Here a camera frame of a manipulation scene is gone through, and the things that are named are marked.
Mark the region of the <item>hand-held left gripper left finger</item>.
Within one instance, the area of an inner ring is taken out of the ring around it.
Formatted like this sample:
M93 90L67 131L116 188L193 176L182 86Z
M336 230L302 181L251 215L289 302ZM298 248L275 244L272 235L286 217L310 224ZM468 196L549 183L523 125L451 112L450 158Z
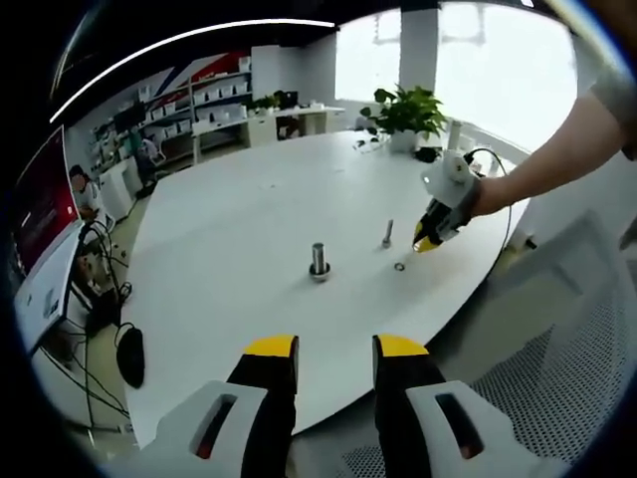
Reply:
M164 416L158 477L284 477L296 424L299 338L258 339L229 377L212 380Z

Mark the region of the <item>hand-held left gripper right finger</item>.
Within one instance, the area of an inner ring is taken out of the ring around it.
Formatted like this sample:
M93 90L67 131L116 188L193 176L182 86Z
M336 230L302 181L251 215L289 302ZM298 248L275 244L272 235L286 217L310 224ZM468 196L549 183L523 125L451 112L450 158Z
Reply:
M511 420L428 350L390 334L372 338L375 426L388 477L526 477L528 451Z

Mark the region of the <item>person's right hand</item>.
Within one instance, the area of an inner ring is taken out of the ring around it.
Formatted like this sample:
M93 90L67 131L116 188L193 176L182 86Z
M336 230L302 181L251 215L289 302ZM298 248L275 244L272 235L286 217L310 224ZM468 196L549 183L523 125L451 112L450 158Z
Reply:
M478 183L477 199L471 217L493 214L508 206L507 181L504 177L484 177Z

